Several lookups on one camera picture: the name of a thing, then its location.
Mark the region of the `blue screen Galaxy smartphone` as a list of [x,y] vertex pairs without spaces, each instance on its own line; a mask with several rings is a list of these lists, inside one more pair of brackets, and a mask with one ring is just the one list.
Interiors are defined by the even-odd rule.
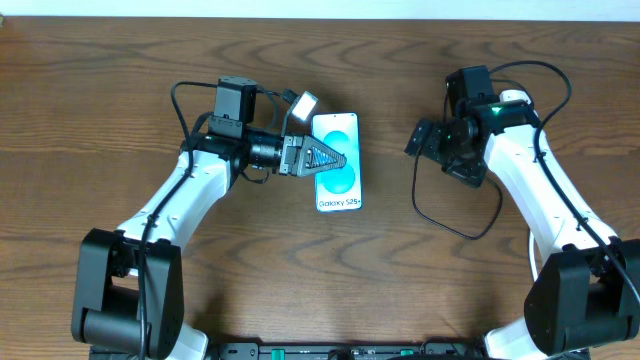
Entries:
[[359,119],[356,113],[315,115],[312,135],[341,158],[313,150],[313,155],[328,169],[315,175],[316,209],[321,213],[362,208],[361,150]]

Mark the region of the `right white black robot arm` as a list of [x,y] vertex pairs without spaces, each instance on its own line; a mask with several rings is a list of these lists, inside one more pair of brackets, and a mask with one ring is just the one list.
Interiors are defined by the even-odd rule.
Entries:
[[529,228],[533,285],[523,315],[491,330],[481,351],[494,359],[586,356],[639,333],[639,244],[624,241],[581,197],[553,155],[530,95],[496,93],[485,66],[445,81],[443,117],[417,123],[406,146],[447,175],[489,181],[513,198]]

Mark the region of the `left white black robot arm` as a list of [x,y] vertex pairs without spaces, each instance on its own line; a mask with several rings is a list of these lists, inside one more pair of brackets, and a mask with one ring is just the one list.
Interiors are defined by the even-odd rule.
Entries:
[[184,320],[182,254],[213,205],[249,167],[306,177],[346,164],[343,154],[310,134],[291,133],[288,118],[255,128],[256,98],[283,99],[287,115],[306,120],[317,103],[308,92],[272,92],[239,76],[213,84],[214,108],[193,126],[171,175],[151,199],[114,230],[94,228],[81,243],[71,334],[92,359],[182,359],[209,356],[210,338]]

